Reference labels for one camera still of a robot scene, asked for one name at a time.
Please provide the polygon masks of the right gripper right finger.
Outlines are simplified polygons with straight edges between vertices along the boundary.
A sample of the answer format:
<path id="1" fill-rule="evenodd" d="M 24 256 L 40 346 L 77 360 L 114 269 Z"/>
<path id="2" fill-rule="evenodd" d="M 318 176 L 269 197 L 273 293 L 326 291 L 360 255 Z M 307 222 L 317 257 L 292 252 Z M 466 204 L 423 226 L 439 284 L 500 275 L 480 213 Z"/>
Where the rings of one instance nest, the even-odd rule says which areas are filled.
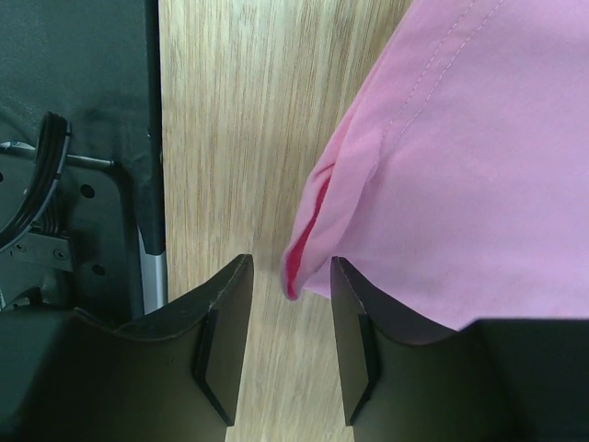
<path id="1" fill-rule="evenodd" d="M 358 441 L 584 441 L 586 320 L 478 320 L 453 331 L 343 258 L 330 268 L 346 425 Z"/>

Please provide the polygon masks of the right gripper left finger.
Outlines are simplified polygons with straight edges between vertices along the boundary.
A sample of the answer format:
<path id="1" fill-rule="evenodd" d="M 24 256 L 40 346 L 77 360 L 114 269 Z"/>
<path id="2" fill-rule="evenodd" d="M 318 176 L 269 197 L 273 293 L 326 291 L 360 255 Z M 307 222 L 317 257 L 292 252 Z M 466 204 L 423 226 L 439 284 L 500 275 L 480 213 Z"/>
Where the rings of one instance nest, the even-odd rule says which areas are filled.
<path id="1" fill-rule="evenodd" d="M 1 314 L 5 441 L 222 441 L 235 423 L 254 280 L 248 254 L 119 327 L 82 309 Z"/>

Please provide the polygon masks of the pink t shirt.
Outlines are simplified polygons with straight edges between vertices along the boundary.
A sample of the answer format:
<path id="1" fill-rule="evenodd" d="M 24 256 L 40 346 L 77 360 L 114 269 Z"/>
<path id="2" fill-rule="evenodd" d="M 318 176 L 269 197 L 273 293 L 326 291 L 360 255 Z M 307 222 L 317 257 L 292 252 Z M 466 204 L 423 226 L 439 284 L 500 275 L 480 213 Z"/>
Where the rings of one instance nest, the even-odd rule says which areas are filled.
<path id="1" fill-rule="evenodd" d="M 588 316 L 588 5 L 415 1 L 310 172 L 290 300 L 332 258 L 424 317 Z"/>

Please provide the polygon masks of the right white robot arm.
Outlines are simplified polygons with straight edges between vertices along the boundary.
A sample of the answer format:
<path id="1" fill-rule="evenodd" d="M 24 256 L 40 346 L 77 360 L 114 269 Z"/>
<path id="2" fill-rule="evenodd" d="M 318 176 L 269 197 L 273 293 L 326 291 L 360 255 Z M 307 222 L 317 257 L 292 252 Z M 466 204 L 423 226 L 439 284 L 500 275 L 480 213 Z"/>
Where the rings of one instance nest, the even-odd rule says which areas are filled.
<path id="1" fill-rule="evenodd" d="M 129 186 L 75 160 L 47 113 L 1 155 L 1 437 L 221 441 L 236 418 L 253 260 L 154 312 L 138 287 Z M 358 441 L 584 441 L 588 324 L 452 331 L 331 264 L 345 421 Z"/>

